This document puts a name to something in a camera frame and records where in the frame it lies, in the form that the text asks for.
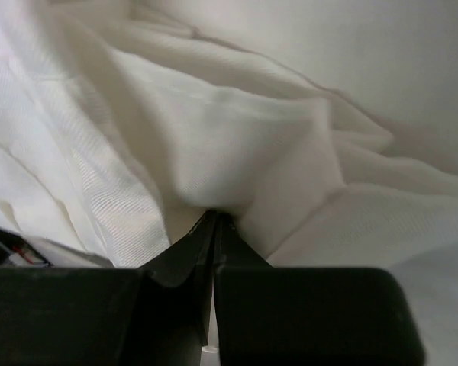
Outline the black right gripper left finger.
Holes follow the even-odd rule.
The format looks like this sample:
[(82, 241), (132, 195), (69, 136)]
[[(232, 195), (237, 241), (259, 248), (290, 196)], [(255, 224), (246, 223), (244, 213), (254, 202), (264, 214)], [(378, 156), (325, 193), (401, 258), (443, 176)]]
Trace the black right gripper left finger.
[(215, 225), (137, 269), (0, 267), (0, 365), (199, 364)]

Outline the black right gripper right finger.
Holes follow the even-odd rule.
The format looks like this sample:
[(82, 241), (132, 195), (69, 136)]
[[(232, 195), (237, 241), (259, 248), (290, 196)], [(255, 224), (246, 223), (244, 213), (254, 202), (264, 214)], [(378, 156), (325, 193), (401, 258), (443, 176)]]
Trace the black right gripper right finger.
[(423, 365), (396, 279), (380, 268), (276, 268), (227, 214), (214, 233), (214, 307), (223, 365)]

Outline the white pleated skirt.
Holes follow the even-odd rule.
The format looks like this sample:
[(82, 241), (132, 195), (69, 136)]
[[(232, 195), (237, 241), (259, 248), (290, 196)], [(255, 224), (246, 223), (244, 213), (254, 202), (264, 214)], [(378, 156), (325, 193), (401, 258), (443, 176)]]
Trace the white pleated skirt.
[(458, 243), (458, 177), (265, 56), (142, 7), (0, 1), (0, 228), (138, 267), (204, 209), (274, 265)]

